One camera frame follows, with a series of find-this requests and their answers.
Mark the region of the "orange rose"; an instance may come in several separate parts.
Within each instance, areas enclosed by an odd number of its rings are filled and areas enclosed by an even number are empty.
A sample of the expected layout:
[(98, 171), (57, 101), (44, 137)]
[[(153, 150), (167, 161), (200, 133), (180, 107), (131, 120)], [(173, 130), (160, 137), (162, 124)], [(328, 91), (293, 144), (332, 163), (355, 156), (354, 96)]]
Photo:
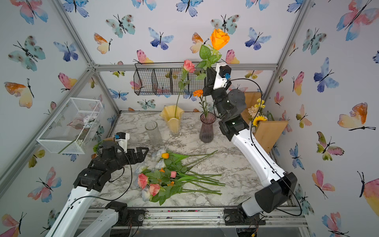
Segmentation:
[(221, 29), (215, 29), (210, 36), (210, 45), (200, 47), (199, 56), (201, 61), (196, 65), (197, 69), (207, 70), (220, 61), (222, 55), (219, 52), (230, 41), (230, 36)]

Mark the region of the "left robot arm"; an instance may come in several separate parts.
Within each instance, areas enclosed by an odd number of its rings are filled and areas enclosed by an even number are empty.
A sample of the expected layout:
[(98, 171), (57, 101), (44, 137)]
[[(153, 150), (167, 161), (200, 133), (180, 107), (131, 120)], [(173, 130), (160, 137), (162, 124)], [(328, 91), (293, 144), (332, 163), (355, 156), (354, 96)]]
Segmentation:
[[(48, 237), (73, 237), (93, 201), (100, 198), (102, 189), (110, 182), (112, 174), (145, 160), (149, 148), (127, 149), (125, 144), (125, 140), (119, 140), (103, 141), (98, 145), (98, 156), (77, 176), (65, 206), (46, 234)], [(130, 213), (126, 203), (118, 198), (107, 201), (97, 219), (79, 234), (81, 237), (101, 237), (113, 226), (139, 227), (142, 224), (136, 214)]]

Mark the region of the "orange yellow tulip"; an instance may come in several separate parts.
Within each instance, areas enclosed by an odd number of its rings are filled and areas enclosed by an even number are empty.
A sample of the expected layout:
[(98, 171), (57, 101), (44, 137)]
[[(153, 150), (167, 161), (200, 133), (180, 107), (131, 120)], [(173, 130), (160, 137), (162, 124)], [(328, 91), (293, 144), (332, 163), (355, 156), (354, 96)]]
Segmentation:
[(183, 154), (173, 153), (173, 152), (170, 151), (170, 152), (163, 153), (161, 155), (161, 158), (164, 161), (171, 160), (171, 162), (169, 163), (170, 165), (171, 164), (176, 165), (178, 163), (181, 163), (182, 160), (187, 159), (187, 158), (202, 157), (202, 158), (200, 158), (200, 160), (203, 160), (203, 159), (205, 159), (207, 157), (210, 157), (210, 156), (214, 155), (215, 153), (217, 153), (217, 151), (214, 151), (214, 152), (209, 153), (209, 154), (183, 155)]

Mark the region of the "pink rose tall stem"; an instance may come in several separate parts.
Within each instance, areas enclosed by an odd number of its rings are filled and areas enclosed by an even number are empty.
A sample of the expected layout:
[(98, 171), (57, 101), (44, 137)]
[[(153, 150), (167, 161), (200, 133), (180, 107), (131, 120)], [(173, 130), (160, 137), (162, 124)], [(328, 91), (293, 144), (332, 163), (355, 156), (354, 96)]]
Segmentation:
[(177, 110), (178, 110), (178, 103), (179, 103), (180, 96), (184, 92), (185, 87), (191, 81), (191, 80), (188, 80), (188, 75), (190, 73), (194, 73), (194, 72), (195, 72), (195, 65), (190, 60), (186, 59), (184, 61), (184, 63), (183, 63), (183, 66), (182, 66), (182, 75), (181, 75), (181, 79), (180, 79), (180, 81), (178, 83), (179, 95), (178, 95), (178, 98), (177, 98), (177, 101), (176, 101), (176, 105), (175, 105), (174, 118), (177, 118)]

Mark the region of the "orange marigold flower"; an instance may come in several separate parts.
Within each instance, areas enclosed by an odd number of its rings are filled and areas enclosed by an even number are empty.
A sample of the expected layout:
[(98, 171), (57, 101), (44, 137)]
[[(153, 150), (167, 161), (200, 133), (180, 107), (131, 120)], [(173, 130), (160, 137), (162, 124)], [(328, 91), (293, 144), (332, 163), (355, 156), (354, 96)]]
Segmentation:
[(206, 96), (204, 95), (203, 90), (196, 90), (193, 93), (193, 96), (200, 99), (199, 104), (201, 105), (202, 113), (204, 114), (205, 118), (208, 118), (209, 106), (208, 106), (208, 102), (207, 102)]

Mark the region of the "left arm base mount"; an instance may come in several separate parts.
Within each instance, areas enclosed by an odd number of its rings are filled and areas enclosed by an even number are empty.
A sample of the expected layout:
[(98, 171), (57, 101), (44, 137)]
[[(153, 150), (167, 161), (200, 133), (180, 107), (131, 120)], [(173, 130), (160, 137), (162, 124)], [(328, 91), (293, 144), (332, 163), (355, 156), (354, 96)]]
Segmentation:
[(126, 203), (111, 201), (106, 205), (105, 210), (113, 210), (116, 213), (117, 221), (115, 226), (133, 227), (142, 226), (146, 216), (146, 210), (128, 207)]

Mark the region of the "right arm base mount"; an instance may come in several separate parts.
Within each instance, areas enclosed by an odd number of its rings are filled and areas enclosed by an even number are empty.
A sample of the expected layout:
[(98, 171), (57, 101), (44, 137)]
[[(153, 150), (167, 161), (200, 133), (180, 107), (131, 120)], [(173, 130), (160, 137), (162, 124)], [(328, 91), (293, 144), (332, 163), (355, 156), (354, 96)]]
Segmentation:
[(265, 216), (261, 213), (254, 214), (253, 216), (248, 216), (242, 206), (230, 207), (224, 209), (223, 215), (225, 225), (227, 226), (256, 226), (256, 225), (266, 225)]

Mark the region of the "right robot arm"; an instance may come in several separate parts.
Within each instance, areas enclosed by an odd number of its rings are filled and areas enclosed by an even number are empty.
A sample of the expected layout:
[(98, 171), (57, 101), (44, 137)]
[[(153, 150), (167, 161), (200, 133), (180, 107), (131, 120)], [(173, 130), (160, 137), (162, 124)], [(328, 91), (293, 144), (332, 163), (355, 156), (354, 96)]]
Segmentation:
[(263, 186), (242, 202), (239, 209), (248, 217), (270, 213), (294, 195), (297, 178), (275, 163), (254, 137), (252, 127), (241, 115), (246, 109), (244, 93), (238, 89), (228, 91), (232, 85), (231, 72), (227, 64), (206, 69), (203, 94), (212, 97), (222, 134), (244, 154)]

